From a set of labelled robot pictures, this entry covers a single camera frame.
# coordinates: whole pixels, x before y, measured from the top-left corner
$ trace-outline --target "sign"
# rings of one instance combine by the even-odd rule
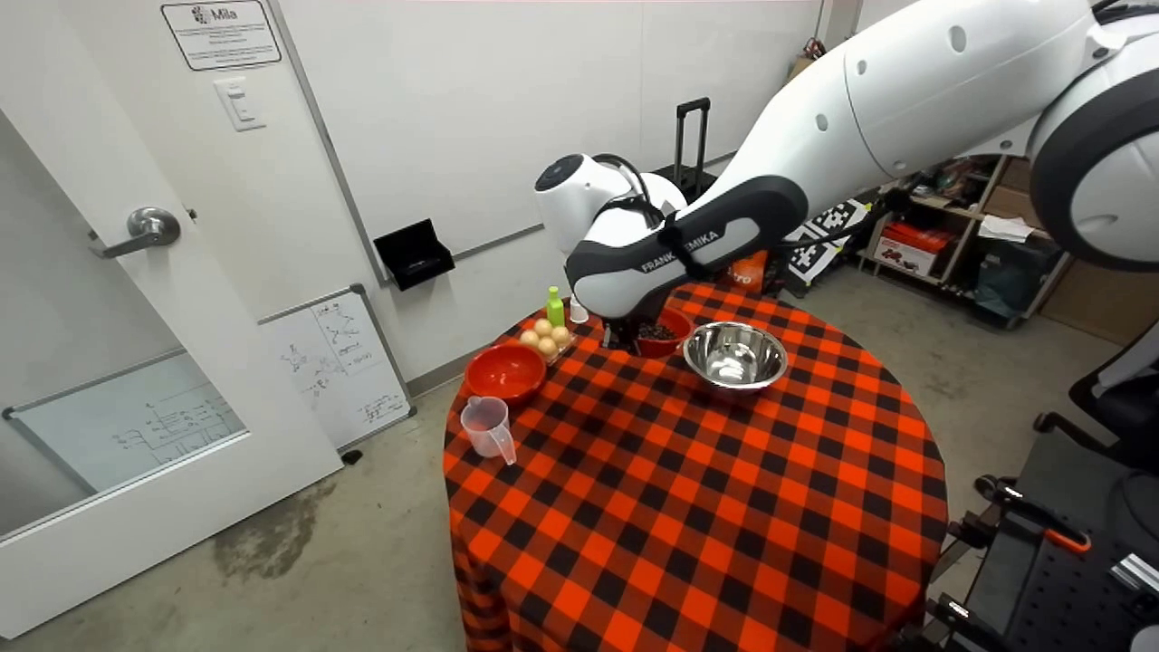
[[[261,2],[162,2],[191,71],[283,60]]]

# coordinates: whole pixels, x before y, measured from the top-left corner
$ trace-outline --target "gray floor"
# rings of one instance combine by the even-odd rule
[[[1116,347],[1032,318],[992,329],[959,304],[855,269],[805,309],[843,325],[908,386],[950,467],[950,505],[978,505],[974,473],[1014,473],[1041,410],[1076,412],[1066,386]],[[0,652],[315,652],[462,648],[440,469],[458,381],[417,393],[417,416],[371,439],[337,478],[185,549]],[[962,592],[966,559],[936,590]]]

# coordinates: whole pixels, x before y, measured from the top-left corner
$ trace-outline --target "clear cup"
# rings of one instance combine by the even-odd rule
[[[469,429],[478,456],[505,456],[516,463],[512,412],[496,393],[472,393],[459,428]]]

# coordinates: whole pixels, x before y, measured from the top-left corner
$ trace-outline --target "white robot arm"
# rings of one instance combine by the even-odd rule
[[[1159,12],[920,0],[785,82],[693,206],[659,178],[659,208],[607,206],[630,193],[622,165],[588,156],[537,193],[574,293],[616,321],[659,313],[681,278],[779,245],[836,200],[966,152],[1029,156],[1035,208],[1076,255],[1159,269]]]

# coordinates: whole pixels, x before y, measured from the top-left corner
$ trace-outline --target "stainless steel bowl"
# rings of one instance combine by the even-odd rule
[[[785,373],[788,353],[746,321],[706,321],[688,332],[685,363],[726,389],[759,389]]]

